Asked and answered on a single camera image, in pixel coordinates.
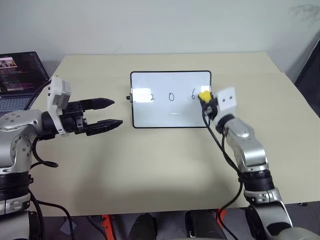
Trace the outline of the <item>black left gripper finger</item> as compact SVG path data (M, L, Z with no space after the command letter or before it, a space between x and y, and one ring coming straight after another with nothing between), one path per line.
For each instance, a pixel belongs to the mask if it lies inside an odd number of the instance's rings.
M104 109L113 105L114 103L115 102L113 100L108 98L93 98L80 101L83 112L86 110Z
M119 127L122 123L123 121L118 119L101 120L96 123L88 124L85 128L85 133L87 136L102 134Z

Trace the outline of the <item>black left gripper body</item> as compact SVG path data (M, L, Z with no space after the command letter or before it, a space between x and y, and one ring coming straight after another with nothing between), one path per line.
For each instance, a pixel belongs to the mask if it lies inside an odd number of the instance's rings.
M87 126L83 118L85 112L85 100L69 102L62 115L59 116L62 126L67 133L82 134Z

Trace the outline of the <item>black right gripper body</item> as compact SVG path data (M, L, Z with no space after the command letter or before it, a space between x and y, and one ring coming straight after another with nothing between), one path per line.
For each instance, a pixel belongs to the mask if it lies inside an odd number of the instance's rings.
M208 102L208 109L203 110L204 115L208 116L209 119L214 119L218 114L218 100L213 98Z

